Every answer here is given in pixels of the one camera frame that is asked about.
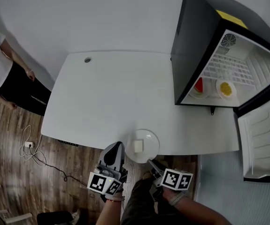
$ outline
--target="small plate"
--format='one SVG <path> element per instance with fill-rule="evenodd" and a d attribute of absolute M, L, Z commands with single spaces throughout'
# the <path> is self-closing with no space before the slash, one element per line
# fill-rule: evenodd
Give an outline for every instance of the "small plate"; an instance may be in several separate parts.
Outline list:
<path fill-rule="evenodd" d="M 134 141 L 143 140 L 143 152 L 135 153 Z M 125 143 L 125 153 L 130 160 L 136 163 L 146 163 L 147 160 L 153 160 L 159 152 L 160 143 L 157 136 L 145 129 L 138 129 L 130 133 Z"/>
<path fill-rule="evenodd" d="M 229 86 L 231 87 L 231 90 L 232 90 L 232 93 L 227 96 L 225 94 L 223 94 L 221 91 L 220 91 L 220 85 L 222 83 L 227 83 L 229 84 Z M 232 82 L 229 82 L 229 81 L 224 81 L 224 80 L 217 80 L 216 81 L 216 90 L 217 90 L 217 93 L 219 94 L 219 96 L 222 98 L 222 99 L 225 99 L 225 100 L 228 100 L 228 101 L 231 101 L 233 99 L 235 99 L 237 97 L 237 90 L 235 88 L 235 85 L 232 83 Z"/>
<path fill-rule="evenodd" d="M 194 87 L 189 92 L 189 95 L 196 99 L 204 99 L 209 96 L 211 91 L 211 83 L 207 81 L 205 78 L 202 79 L 203 84 L 203 93 L 199 93 Z"/>

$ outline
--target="hand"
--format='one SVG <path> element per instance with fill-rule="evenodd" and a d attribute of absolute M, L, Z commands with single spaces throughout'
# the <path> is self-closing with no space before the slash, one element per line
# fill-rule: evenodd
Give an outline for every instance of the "hand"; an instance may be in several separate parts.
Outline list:
<path fill-rule="evenodd" d="M 168 188 L 168 187 L 164 187 L 163 188 L 163 198 L 165 198 L 167 201 L 169 201 L 170 199 L 174 198 L 177 195 L 177 192 L 175 192 L 174 190 Z"/>
<path fill-rule="evenodd" d="M 13 103 L 13 102 L 7 102 L 7 103 L 6 103 L 6 106 L 7 106 L 10 110 L 13 110 L 13 109 L 16 109 L 16 108 L 17 108 L 17 104 L 16 104 L 16 103 Z"/>
<path fill-rule="evenodd" d="M 36 76 L 32 70 L 29 69 L 28 71 L 25 71 L 25 72 L 29 79 L 31 79 L 32 81 L 35 81 Z"/>

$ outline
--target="fridge shelf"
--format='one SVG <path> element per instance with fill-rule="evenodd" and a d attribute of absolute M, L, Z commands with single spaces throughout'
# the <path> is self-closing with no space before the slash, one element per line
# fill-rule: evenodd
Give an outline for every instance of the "fridge shelf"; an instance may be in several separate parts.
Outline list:
<path fill-rule="evenodd" d="M 201 77 L 255 86 L 254 79 L 246 62 L 224 55 L 214 54 L 201 73 Z"/>

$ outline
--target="power outlet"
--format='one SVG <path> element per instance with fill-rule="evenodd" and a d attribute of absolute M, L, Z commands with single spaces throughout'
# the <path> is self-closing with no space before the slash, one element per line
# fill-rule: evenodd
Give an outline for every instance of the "power outlet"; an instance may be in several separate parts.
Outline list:
<path fill-rule="evenodd" d="M 27 148 L 33 148 L 33 142 L 25 142 L 24 146 Z"/>

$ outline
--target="piece of butter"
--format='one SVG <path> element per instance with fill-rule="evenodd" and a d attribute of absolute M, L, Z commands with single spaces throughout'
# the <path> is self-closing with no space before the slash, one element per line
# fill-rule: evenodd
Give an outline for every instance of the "piece of butter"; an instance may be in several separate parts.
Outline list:
<path fill-rule="evenodd" d="M 134 141 L 134 151 L 135 153 L 143 152 L 143 140 Z"/>

